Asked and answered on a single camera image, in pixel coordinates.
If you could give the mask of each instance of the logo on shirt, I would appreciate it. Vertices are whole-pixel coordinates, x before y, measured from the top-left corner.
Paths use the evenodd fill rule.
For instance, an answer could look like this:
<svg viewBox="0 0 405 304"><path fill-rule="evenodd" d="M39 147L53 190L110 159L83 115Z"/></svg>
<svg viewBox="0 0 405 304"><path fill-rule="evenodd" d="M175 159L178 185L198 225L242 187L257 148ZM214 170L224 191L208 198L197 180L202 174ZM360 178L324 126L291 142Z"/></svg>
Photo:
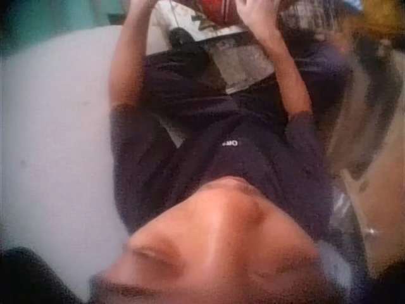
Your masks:
<svg viewBox="0 0 405 304"><path fill-rule="evenodd" d="M238 146L238 141L224 141L223 143L222 143L222 146L223 147L226 147L226 146L234 146L234 147L236 147L236 146Z"/></svg>

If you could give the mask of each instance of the white wall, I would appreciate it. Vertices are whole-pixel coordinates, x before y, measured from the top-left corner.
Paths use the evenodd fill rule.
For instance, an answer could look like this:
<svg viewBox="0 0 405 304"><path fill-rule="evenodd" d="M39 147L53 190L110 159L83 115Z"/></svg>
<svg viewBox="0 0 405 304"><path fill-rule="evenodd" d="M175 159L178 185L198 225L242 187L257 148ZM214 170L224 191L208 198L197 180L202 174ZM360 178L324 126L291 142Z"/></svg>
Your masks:
<svg viewBox="0 0 405 304"><path fill-rule="evenodd" d="M120 27L76 32L2 64L1 235L82 298L127 233L113 199L107 76Z"/></svg>

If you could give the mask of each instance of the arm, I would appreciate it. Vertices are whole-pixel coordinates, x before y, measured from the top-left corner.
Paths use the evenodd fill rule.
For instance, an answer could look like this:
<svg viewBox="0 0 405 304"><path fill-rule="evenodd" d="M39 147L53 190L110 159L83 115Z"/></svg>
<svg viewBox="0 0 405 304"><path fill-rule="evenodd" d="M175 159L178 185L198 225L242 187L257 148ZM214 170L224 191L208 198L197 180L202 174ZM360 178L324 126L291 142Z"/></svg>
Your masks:
<svg viewBox="0 0 405 304"><path fill-rule="evenodd" d="M131 0L109 73L112 108L120 105L137 106L144 73L149 19L156 2L157 0Z"/></svg>
<svg viewBox="0 0 405 304"><path fill-rule="evenodd" d="M276 19L280 0L236 0L243 22L251 29L272 60L285 111L293 117L303 111L312 112L305 83L292 59Z"/></svg>

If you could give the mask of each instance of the hand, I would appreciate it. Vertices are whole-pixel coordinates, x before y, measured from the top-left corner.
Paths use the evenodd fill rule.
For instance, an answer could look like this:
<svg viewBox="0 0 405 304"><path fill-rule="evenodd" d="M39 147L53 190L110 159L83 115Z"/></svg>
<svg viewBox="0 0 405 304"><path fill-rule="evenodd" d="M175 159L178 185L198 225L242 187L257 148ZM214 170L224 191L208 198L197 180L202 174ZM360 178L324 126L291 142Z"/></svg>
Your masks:
<svg viewBox="0 0 405 304"><path fill-rule="evenodd" d="M271 37L277 30L280 0L235 0L242 21L260 41Z"/></svg>
<svg viewBox="0 0 405 304"><path fill-rule="evenodd" d="M130 10L136 10L140 7L154 8L158 0L130 0Z"/></svg>

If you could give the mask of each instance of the dark shirt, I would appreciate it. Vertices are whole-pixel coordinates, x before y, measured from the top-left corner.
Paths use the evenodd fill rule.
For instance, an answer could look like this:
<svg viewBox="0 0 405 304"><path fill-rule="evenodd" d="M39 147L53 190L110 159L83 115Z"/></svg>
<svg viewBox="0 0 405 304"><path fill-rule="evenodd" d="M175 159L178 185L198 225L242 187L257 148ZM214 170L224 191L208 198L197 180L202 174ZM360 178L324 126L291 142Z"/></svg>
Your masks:
<svg viewBox="0 0 405 304"><path fill-rule="evenodd" d="M159 120L130 106L111 113L115 199L129 232L183 201L205 182L245 178L312 238L326 238L332 188L312 116L292 117L284 134L252 115L212 124L176 148Z"/></svg>

